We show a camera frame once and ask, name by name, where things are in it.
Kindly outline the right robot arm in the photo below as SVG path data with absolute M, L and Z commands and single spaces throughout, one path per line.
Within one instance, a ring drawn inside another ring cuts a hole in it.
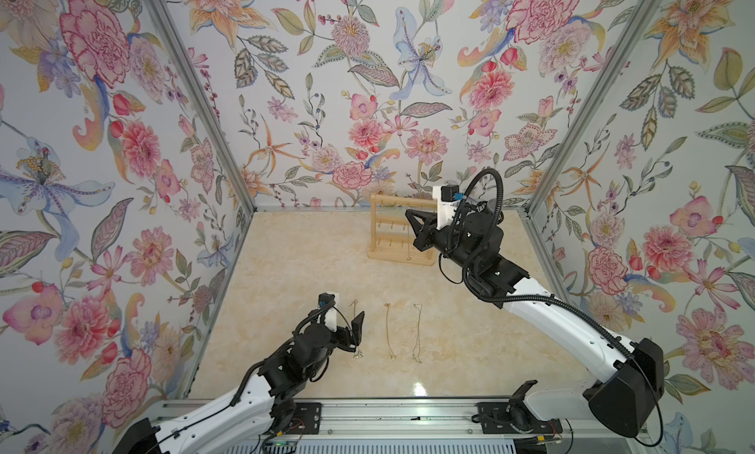
M 640 436 L 665 393 L 663 351 L 653 341 L 623 340 L 548 291 L 499 254 L 499 214 L 485 205 L 441 202 L 438 210 L 405 216 L 418 251 L 435 249 L 461 270 L 461 284 L 479 301 L 506 310 L 539 329 L 584 365 L 584 381 L 550 388 L 523 382 L 497 418 L 517 432 L 551 420 L 593 420 L 614 434 Z

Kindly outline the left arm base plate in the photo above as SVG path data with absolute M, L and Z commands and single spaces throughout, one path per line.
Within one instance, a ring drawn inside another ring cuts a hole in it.
M 322 422 L 322 403 L 286 401 L 271 411 L 273 423 L 265 431 L 269 436 L 281 434 L 309 434 L 320 433 Z

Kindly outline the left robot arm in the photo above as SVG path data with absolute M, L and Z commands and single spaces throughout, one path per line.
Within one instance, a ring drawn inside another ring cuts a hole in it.
M 337 308 L 315 310 L 272 355 L 252 365 L 239 386 L 200 408 L 155 424 L 130 426 L 116 453 L 221 453 L 247 436 L 276 436 L 296 412 L 295 396 L 319 381 L 335 350 L 355 353 L 362 342 L 365 314 L 347 326 L 330 327 Z

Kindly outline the wooden jewelry display stand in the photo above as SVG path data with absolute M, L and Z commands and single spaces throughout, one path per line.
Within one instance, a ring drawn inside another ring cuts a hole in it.
M 370 240 L 367 256 L 370 259 L 432 266 L 438 258 L 436 251 L 418 251 L 414 247 L 414 231 L 405 212 L 434 211 L 429 199 L 372 194 L 370 197 Z

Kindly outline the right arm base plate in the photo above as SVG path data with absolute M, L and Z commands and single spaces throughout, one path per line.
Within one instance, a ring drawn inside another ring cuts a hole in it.
M 519 402 L 480 402 L 471 420 L 482 427 L 483 434 L 523 434 L 523 436 L 555 436 L 562 434 L 559 421 L 537 420 Z

